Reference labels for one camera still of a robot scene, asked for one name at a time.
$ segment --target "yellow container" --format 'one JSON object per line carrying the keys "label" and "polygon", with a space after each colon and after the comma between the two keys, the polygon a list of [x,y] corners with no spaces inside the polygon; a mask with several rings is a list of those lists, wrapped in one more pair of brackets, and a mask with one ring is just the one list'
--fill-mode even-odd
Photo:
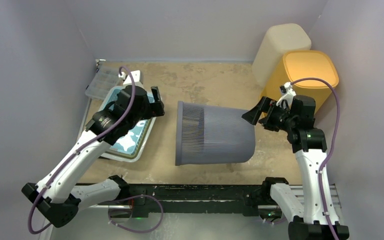
{"label": "yellow container", "polygon": [[[302,78],[319,78],[336,87],[339,82],[338,74],[331,59],[325,53],[315,50],[290,51],[283,55],[277,64],[264,90],[262,96],[278,100],[281,97],[279,87],[286,82],[293,82]],[[305,95],[315,100],[315,111],[326,101],[332,93],[323,82],[316,80],[301,81],[293,85],[297,95]]]}

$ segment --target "stained surface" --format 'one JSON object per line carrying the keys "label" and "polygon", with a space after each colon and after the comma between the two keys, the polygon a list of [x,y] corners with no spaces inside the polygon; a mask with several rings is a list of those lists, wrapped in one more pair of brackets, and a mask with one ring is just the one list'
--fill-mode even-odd
{"label": "stained surface", "polygon": [[[124,62],[131,71],[141,70],[144,86],[158,86],[165,116],[158,117],[141,158],[134,163],[98,159],[80,182],[97,183],[111,175],[123,175],[128,183],[160,184],[261,184],[265,177],[285,177],[301,184],[298,164],[284,132],[255,127],[256,147],[245,163],[175,166],[177,103],[207,104],[251,109],[261,87],[248,63]],[[102,101],[93,100],[87,121]]]}

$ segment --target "plastic tray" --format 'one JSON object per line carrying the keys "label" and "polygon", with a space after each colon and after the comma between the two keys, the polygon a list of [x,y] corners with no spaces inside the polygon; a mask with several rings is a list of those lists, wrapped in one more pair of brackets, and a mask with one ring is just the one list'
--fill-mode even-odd
{"label": "plastic tray", "polygon": [[88,97],[104,100],[110,89],[119,82],[119,70],[117,68],[101,66],[84,93]]}

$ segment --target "gray mesh wastebasket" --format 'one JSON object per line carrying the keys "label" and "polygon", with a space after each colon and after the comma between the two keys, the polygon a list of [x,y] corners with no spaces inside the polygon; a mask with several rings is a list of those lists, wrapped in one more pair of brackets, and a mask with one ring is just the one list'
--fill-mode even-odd
{"label": "gray mesh wastebasket", "polygon": [[254,154],[254,126],[247,110],[177,103],[176,166],[244,163]]}

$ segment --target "orange bin lid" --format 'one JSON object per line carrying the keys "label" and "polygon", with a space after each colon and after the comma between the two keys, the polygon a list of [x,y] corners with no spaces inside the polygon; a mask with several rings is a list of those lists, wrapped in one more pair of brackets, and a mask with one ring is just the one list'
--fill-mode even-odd
{"label": "orange bin lid", "polygon": [[[283,64],[291,82],[314,77],[325,80],[332,87],[338,85],[338,73],[332,60],[324,52],[315,50],[290,51],[283,55]],[[328,88],[323,82],[316,80],[301,81],[296,86],[300,88]]]}

